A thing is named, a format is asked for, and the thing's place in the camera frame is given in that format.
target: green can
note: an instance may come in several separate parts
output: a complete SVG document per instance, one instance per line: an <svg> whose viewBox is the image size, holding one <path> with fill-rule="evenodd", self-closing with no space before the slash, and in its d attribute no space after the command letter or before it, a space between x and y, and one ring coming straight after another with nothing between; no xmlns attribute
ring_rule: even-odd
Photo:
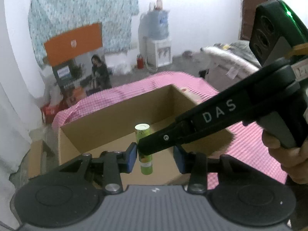
<svg viewBox="0 0 308 231"><path fill-rule="evenodd" d="M136 125L135 133L136 133L136 141L138 144L141 138L150 135L150 125L145 123ZM152 155L145 156L141 154L139 151L138 154L139 154L141 173L143 173L144 175L150 175L151 173L153 173Z"/></svg>

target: red fire extinguisher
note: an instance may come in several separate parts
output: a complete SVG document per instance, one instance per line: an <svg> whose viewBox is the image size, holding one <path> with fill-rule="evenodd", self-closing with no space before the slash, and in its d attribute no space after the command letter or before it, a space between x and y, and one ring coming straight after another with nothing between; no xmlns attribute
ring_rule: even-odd
<svg viewBox="0 0 308 231"><path fill-rule="evenodd" d="M144 65L143 65L143 56L141 54L139 54L137 56L137 68L138 69L143 69Z"/></svg>

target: pink checkered tablecloth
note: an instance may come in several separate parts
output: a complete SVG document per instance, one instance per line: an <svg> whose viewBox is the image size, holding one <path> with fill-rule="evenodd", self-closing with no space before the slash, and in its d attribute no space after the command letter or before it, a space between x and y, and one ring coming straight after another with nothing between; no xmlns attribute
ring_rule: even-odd
<svg viewBox="0 0 308 231"><path fill-rule="evenodd" d="M190 92L199 95L203 101L218 93L204 79L196 78L183 72L161 72L141 81L101 91L79 101L69 109L59 112L52 123L52 127L57 131L65 123L169 84L173 84L178 88L187 88ZM230 144L227 154L282 183L285 182L286 173L281 170L280 164L268 154L268 150L261 139L262 129L256 123L252 123L247 127L237 123L228 129L234 134L235 138ZM209 188L215 187L217 183L217 176L210 174L208 177Z"/></svg>

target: woman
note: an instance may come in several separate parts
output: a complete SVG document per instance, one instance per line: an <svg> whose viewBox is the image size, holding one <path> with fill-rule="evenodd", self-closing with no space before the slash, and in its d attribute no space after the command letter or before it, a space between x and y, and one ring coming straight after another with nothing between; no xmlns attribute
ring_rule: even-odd
<svg viewBox="0 0 308 231"><path fill-rule="evenodd" d="M101 90L112 88L106 63L98 55L93 55L91 62L93 77Z"/></svg>

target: screw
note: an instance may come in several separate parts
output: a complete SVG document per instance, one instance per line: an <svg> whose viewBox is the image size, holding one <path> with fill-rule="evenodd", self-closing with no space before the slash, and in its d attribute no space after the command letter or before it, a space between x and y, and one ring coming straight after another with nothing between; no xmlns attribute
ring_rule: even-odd
<svg viewBox="0 0 308 231"><path fill-rule="evenodd" d="M200 193L205 190L204 185L195 183L189 187L189 189L193 192Z"/></svg>
<svg viewBox="0 0 308 231"><path fill-rule="evenodd" d="M120 189L120 185L116 183L110 183L105 186L105 189L109 192L117 192Z"/></svg>

